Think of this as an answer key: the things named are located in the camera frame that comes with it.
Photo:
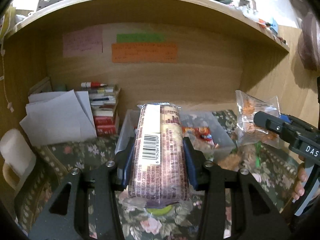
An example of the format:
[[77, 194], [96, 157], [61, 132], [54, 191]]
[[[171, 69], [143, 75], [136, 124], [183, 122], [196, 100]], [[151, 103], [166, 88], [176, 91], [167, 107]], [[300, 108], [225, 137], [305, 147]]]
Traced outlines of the person's right hand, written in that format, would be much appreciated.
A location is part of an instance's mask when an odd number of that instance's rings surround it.
[[294, 200], [299, 200], [299, 198], [304, 195], [305, 190], [303, 183], [305, 183], [308, 179], [308, 175], [305, 171], [304, 158], [299, 156], [299, 159], [302, 161], [302, 163], [298, 167], [297, 176], [293, 185], [292, 198]]

